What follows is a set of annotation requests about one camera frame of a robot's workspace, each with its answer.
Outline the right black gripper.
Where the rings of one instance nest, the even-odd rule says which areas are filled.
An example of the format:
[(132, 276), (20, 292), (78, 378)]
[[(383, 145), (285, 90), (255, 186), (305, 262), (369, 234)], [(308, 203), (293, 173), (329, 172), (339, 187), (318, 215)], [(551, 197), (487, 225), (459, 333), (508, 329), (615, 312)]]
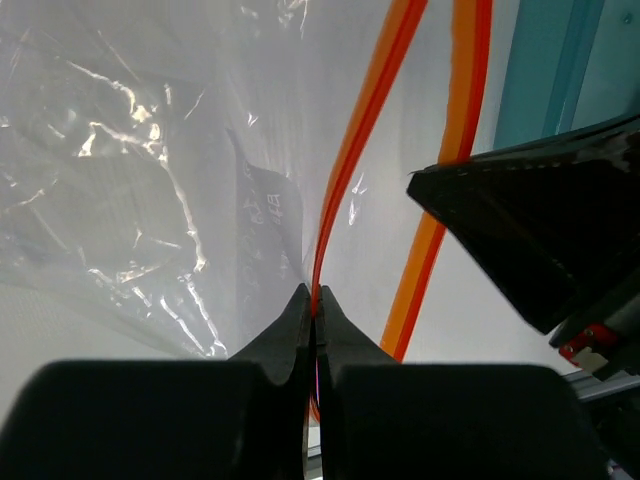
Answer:
[(415, 172), (407, 193), (590, 375), (639, 373), (639, 118)]

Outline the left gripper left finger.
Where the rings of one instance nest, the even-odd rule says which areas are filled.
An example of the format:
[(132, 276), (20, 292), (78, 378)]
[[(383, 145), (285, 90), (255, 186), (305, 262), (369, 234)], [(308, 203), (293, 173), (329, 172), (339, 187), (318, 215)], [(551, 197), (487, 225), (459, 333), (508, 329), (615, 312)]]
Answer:
[(230, 359), (58, 361), (1, 431), (5, 479), (301, 479), (310, 294)]

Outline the clear orange zip top bag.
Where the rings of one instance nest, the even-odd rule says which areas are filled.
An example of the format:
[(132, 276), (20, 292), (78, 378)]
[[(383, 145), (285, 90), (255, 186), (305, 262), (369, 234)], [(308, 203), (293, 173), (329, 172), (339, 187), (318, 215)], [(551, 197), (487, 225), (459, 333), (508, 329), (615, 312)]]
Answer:
[(229, 358), (298, 284), (406, 355), (495, 1), (5, 1), (1, 409), (62, 359)]

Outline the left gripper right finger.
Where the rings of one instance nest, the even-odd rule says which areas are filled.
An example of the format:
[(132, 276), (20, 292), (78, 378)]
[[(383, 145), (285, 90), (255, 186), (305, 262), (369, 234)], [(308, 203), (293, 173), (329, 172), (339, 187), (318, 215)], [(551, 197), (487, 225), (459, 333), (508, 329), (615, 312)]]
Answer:
[(569, 383), (522, 364), (401, 364), (321, 290), (315, 319), (328, 479), (604, 479)]

